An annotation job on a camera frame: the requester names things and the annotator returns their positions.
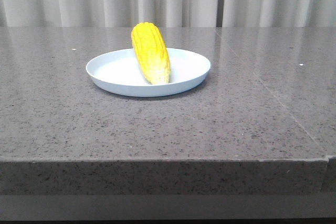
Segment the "white round plate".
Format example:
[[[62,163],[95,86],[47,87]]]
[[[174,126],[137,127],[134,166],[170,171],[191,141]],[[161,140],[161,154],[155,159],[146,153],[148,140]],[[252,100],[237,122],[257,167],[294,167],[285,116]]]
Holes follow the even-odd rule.
[[[183,49],[168,48],[170,82],[153,85],[144,78],[134,50],[122,49],[99,55],[86,65],[95,85],[111,93],[129,97],[163,97],[188,91],[201,84],[211,62],[204,56]]]

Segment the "yellow corn cob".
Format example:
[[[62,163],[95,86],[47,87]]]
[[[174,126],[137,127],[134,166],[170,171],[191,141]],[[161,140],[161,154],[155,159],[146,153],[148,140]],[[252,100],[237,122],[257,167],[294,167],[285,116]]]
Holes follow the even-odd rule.
[[[132,29],[131,39],[136,58],[147,82],[169,83],[170,58],[160,30],[153,23],[139,23]]]

